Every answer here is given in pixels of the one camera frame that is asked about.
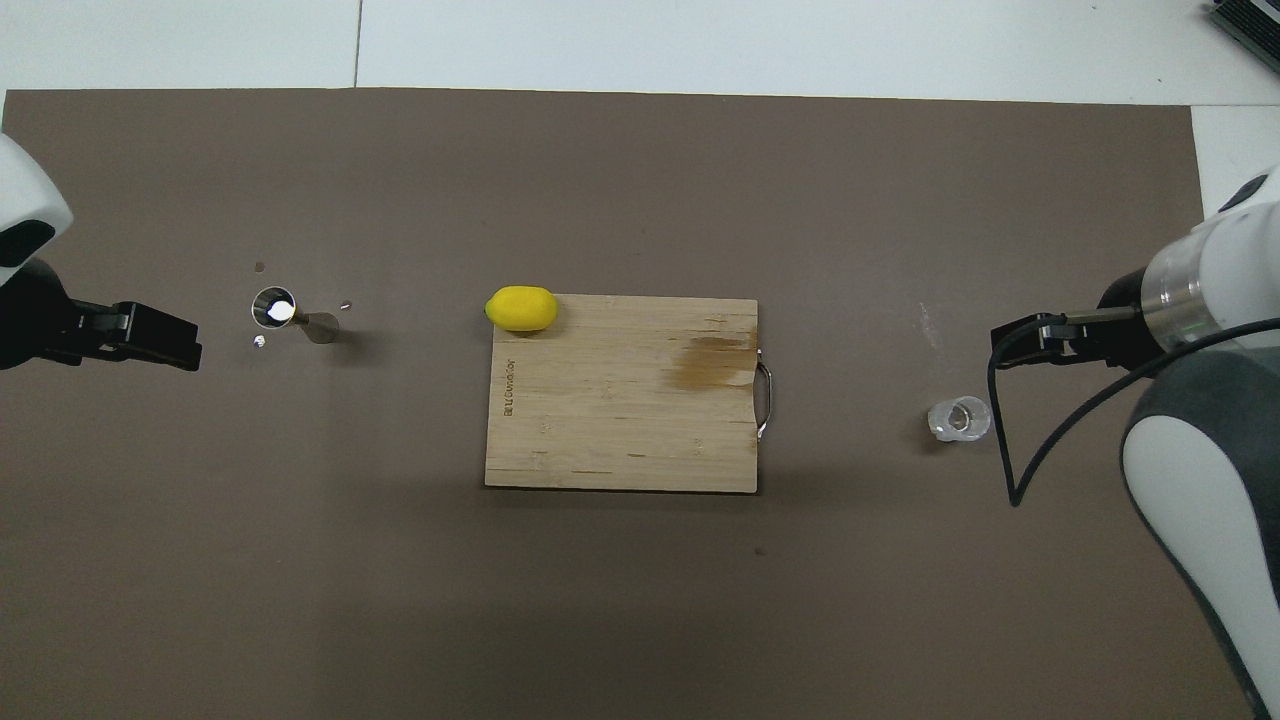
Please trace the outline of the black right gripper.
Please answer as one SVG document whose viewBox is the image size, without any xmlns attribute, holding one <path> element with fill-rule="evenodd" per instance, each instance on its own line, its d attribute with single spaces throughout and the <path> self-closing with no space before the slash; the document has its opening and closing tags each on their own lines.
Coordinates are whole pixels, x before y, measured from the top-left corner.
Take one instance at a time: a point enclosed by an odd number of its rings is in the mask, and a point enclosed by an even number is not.
<svg viewBox="0 0 1280 720">
<path fill-rule="evenodd" d="M 1152 336 L 1143 311 L 1144 269 L 1133 270 L 1112 282 L 1102 293 L 1098 307 L 1073 313 L 1033 313 L 991 332 L 992 352 L 1006 345 L 996 361 L 998 370 L 1018 366 L 1070 366 L 1097 363 L 1102 357 L 1069 341 L 1083 340 L 1088 327 L 1098 328 L 1103 361 L 1111 368 L 1134 372 L 1162 356 L 1166 350 Z"/>
</svg>

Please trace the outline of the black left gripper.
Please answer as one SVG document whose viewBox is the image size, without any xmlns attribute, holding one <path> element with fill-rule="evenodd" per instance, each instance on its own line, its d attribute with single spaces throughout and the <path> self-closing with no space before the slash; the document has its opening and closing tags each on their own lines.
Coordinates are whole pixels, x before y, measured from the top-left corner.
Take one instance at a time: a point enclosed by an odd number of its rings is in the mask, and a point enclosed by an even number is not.
<svg viewBox="0 0 1280 720">
<path fill-rule="evenodd" d="M 74 325 L 72 347 L 81 359 L 148 363 L 183 372 L 201 366 L 202 345 L 195 323 L 134 301 L 76 306 L 46 261 L 33 258 L 24 264 L 0 286 L 0 370 L 32 359 L 74 366 L 77 360 L 58 347 L 61 333 Z"/>
</svg>

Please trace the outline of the steel measuring jigger cup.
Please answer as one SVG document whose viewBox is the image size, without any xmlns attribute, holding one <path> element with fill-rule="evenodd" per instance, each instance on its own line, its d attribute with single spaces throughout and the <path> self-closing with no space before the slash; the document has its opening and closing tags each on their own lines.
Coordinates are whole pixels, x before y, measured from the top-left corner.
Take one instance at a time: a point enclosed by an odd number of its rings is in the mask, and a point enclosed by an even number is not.
<svg viewBox="0 0 1280 720">
<path fill-rule="evenodd" d="M 287 288 L 269 286 L 260 290 L 250 306 L 253 323 L 265 331 L 297 328 L 316 345 L 338 341 L 340 325 L 332 313 L 307 313 Z"/>
</svg>

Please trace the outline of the yellow lemon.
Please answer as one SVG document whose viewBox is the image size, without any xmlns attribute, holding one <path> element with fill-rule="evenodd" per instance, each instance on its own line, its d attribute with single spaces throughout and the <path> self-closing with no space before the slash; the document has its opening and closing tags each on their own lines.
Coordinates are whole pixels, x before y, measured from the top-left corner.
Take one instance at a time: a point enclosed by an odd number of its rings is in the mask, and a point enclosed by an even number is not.
<svg viewBox="0 0 1280 720">
<path fill-rule="evenodd" d="M 484 305 L 489 322 L 498 329 L 530 333 L 549 328 L 559 315 L 559 302 L 540 286 L 512 284 L 495 291 Z"/>
</svg>

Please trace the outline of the dark ridged device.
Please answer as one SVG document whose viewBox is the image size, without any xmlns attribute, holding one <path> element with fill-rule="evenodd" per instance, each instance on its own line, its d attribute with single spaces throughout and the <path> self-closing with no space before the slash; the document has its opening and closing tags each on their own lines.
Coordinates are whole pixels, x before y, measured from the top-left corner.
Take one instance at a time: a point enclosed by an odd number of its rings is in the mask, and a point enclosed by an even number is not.
<svg viewBox="0 0 1280 720">
<path fill-rule="evenodd" d="M 1280 74 L 1280 0 L 1210 0 L 1208 17 Z"/>
</svg>

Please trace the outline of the wooden cutting board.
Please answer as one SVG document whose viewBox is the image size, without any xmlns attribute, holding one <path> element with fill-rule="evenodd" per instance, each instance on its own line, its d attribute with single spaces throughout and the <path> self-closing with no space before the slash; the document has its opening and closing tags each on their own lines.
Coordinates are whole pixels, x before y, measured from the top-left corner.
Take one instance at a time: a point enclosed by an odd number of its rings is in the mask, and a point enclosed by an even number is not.
<svg viewBox="0 0 1280 720">
<path fill-rule="evenodd" d="M 545 329 L 494 329 L 484 482 L 753 495 L 771 419 L 754 299 L 562 293 Z"/>
</svg>

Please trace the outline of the brown table mat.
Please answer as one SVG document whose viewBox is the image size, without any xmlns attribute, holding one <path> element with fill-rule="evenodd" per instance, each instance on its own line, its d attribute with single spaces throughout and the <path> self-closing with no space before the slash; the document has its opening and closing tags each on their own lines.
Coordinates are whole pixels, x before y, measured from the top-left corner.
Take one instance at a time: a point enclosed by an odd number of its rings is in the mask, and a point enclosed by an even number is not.
<svg viewBox="0 0 1280 720">
<path fill-rule="evenodd" d="M 0 372 L 0 720 L 1251 720 L 1128 500 L 1139 388 L 1019 509 L 925 428 L 992 327 L 1201 222 L 1189 108 L 10 91 L 3 129 L 68 292 L 204 359 Z M 759 492 L 486 488 L 504 284 L 755 299 Z M 338 341 L 259 328 L 269 286 Z"/>
</svg>

